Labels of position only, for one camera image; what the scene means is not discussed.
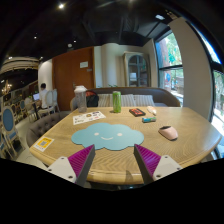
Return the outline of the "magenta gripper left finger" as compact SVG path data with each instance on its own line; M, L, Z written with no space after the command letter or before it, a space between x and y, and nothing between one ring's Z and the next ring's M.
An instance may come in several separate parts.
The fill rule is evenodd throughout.
M95 146L90 145L69 157L59 157L47 171L83 187L95 157Z

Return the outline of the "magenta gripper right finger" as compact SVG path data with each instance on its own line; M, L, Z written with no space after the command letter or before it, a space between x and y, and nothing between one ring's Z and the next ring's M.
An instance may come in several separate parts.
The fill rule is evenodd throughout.
M170 156L160 156L137 144L134 145L134 156L145 184L160 180L182 169Z

